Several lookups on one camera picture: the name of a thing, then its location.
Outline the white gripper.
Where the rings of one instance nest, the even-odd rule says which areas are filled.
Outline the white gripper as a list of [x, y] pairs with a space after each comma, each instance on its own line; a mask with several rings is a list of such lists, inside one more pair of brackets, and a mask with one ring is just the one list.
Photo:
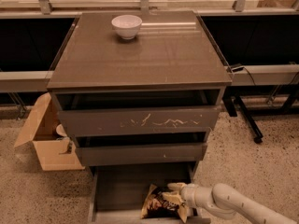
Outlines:
[[195, 199], [195, 192], [197, 191], [198, 185], [185, 184], [183, 182], [168, 183], [168, 188], [173, 190], [172, 192], [163, 192], [163, 198], [174, 204], [183, 205], [184, 202], [191, 208], [197, 208], [198, 205]]

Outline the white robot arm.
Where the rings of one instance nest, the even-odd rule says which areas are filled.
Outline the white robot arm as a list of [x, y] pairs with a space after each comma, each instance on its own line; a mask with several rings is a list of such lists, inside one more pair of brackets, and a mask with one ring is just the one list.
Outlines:
[[193, 183], [169, 183], [167, 186], [170, 191], [164, 192], [163, 197], [170, 203], [187, 208], [204, 208], [215, 217], [232, 219], [238, 213], [252, 224], [298, 224], [223, 183], [212, 188]]

